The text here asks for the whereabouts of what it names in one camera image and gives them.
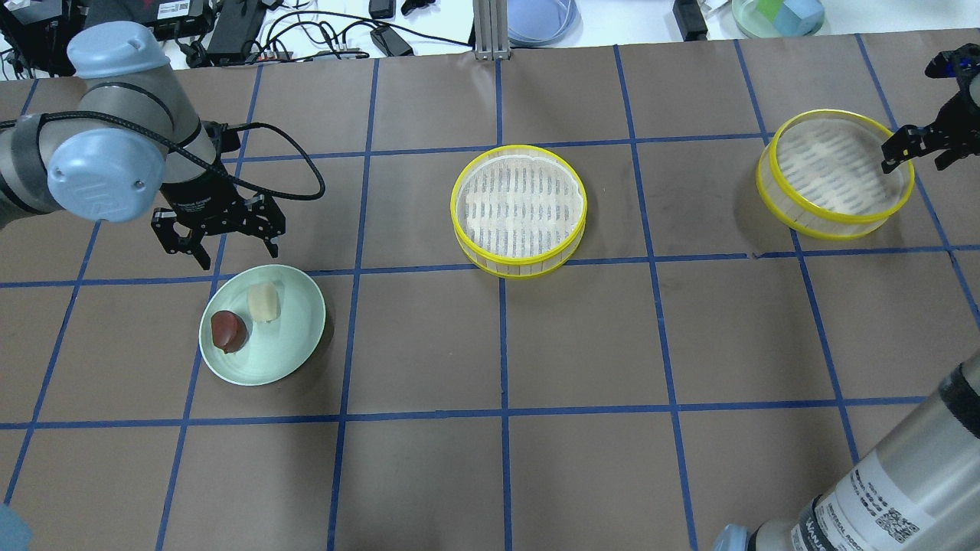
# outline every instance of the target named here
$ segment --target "peeled chestnut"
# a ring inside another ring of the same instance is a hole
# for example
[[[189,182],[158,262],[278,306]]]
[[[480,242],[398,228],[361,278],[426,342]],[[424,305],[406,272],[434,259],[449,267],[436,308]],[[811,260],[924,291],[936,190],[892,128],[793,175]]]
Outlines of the peeled chestnut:
[[[211,316],[211,340],[225,354],[241,350],[246,339],[245,322],[234,312],[221,310]]]

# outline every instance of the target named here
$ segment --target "sticker label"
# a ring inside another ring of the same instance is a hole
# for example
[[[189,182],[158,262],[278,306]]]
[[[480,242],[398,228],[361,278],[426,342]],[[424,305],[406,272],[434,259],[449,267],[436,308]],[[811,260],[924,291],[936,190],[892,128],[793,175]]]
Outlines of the sticker label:
[[[157,9],[157,19],[165,20],[172,18],[182,18],[190,13],[190,0],[177,0],[176,2],[164,2]]]
[[[874,451],[819,500],[814,515],[837,551],[901,551],[936,523],[895,485]]]
[[[835,549],[816,519],[813,509],[815,505],[816,499],[803,509],[800,513],[800,521],[790,530],[790,539],[795,551],[834,551]]]

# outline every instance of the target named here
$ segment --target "metal frame post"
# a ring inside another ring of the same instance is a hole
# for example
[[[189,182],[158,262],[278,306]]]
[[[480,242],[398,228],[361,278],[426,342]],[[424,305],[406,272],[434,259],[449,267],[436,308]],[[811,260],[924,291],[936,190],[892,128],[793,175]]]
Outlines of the metal frame post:
[[[509,59],[511,41],[507,36],[507,0],[473,0],[473,53],[481,61]]]

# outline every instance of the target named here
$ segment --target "light green plate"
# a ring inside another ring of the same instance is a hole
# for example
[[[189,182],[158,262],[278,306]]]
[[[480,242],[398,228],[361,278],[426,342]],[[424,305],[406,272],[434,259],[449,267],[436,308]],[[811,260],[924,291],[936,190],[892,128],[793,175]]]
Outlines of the light green plate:
[[[269,282],[279,295],[279,317],[254,322],[248,311],[248,288]],[[248,340],[237,352],[225,354],[211,338],[211,316],[228,310],[248,328]],[[312,279],[290,266],[270,264],[242,272],[221,286],[201,316],[198,344],[215,375],[244,386],[268,384],[293,373],[317,348],[326,324],[323,294]]]
[[[776,27],[756,9],[758,3],[758,0],[732,0],[732,17],[735,20],[735,25],[749,38],[776,38],[782,36],[776,30]],[[807,36],[820,31],[825,20],[826,14],[824,14],[820,23],[816,24],[807,33]]]

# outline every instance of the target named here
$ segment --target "white desk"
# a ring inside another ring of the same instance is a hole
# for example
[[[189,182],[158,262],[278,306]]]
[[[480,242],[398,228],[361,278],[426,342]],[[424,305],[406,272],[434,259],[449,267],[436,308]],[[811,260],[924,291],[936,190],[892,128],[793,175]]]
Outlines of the white desk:
[[[287,0],[294,4],[297,0]],[[396,0],[396,17],[388,20],[396,25],[455,40],[466,41],[472,24],[473,11],[470,0],[438,0],[424,9],[418,9],[403,17],[399,12],[403,0]],[[557,48],[580,46],[604,46],[610,44],[635,44],[649,42],[678,42],[680,31],[671,8],[673,0],[576,0],[581,17],[569,33],[554,44]],[[823,0],[826,22],[818,34],[848,34],[852,32],[890,32],[935,28],[980,27],[980,9],[976,0],[945,0],[923,2],[921,0]],[[368,0],[314,0],[308,9],[341,12],[368,17]],[[266,17],[261,41],[265,40],[269,24],[289,13],[280,8]],[[352,20],[324,17],[339,31]],[[282,30],[286,22],[276,27]],[[743,38],[735,26],[731,9],[724,7],[708,18],[710,39]],[[417,55],[443,54],[465,51],[466,48],[418,38],[403,33]],[[283,36],[286,47],[297,55],[310,55],[322,49],[311,43],[304,32],[295,28]],[[371,57],[381,56],[368,36],[368,29],[357,26],[348,33],[348,44],[362,48]],[[0,40],[0,50],[6,49]],[[164,51],[171,57],[176,69],[186,67],[184,56],[172,41]],[[10,67],[8,75],[13,77]]]

